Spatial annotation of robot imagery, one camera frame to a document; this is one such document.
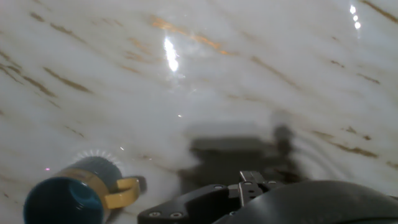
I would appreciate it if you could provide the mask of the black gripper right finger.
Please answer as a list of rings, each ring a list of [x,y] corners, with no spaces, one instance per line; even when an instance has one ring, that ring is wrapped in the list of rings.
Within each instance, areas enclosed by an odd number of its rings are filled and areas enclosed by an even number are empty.
[[[274,190],[274,189],[278,189],[283,187],[285,184],[283,182],[280,181],[276,181],[276,180],[266,180],[263,182],[263,186],[267,189],[267,190]]]

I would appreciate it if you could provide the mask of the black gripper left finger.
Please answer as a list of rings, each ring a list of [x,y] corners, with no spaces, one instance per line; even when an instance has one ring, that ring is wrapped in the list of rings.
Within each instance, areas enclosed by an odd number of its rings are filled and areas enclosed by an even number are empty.
[[[264,193],[265,179],[258,171],[241,171],[238,184],[211,184],[144,210],[138,224],[207,224],[234,215]]]

